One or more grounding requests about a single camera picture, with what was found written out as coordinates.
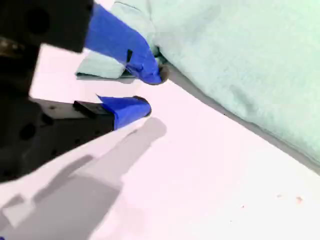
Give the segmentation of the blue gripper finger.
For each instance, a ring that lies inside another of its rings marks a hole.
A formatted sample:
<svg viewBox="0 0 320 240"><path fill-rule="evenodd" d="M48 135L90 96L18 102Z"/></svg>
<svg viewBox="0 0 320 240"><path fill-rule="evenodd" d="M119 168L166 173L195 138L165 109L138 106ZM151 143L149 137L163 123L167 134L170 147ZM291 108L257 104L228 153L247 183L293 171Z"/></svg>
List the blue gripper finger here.
<svg viewBox="0 0 320 240"><path fill-rule="evenodd" d="M47 7L49 45L75 53L87 48L111 57L149 85L168 79L168 70L157 63L145 38L102 5L93 0L49 0Z"/></svg>
<svg viewBox="0 0 320 240"><path fill-rule="evenodd" d="M152 112L140 96L106 97L99 102L40 101L39 163L43 165L98 137L123 128Z"/></svg>

